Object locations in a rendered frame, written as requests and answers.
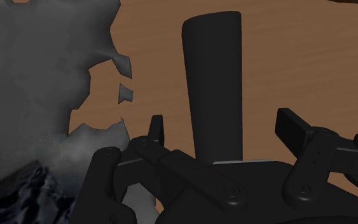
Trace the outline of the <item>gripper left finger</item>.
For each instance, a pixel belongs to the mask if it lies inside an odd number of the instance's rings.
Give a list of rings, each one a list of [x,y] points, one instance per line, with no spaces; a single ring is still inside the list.
[[[147,184],[167,208],[153,224],[240,224],[248,205],[244,187],[181,150],[163,145],[163,117],[127,150],[104,147],[91,159],[70,224],[138,224],[122,203],[130,185]]]

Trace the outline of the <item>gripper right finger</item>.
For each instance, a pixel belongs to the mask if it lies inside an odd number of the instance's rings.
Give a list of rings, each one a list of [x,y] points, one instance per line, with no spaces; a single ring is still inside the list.
[[[292,207],[315,203],[331,172],[341,173],[358,188],[358,134],[353,139],[311,126],[289,108],[279,108],[275,134],[296,157],[282,188]]]

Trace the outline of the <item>black long rounded object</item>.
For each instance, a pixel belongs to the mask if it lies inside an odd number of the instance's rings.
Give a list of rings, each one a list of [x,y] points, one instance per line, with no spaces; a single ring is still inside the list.
[[[182,25],[195,156],[205,164],[243,157],[242,18],[198,15]]]

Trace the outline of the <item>grey and black rough object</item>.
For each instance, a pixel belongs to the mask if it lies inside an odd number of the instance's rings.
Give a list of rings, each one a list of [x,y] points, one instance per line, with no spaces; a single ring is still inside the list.
[[[69,128],[93,66],[111,60],[132,75],[110,35],[120,5],[0,0],[0,224],[68,224],[92,155],[126,150],[124,122]]]

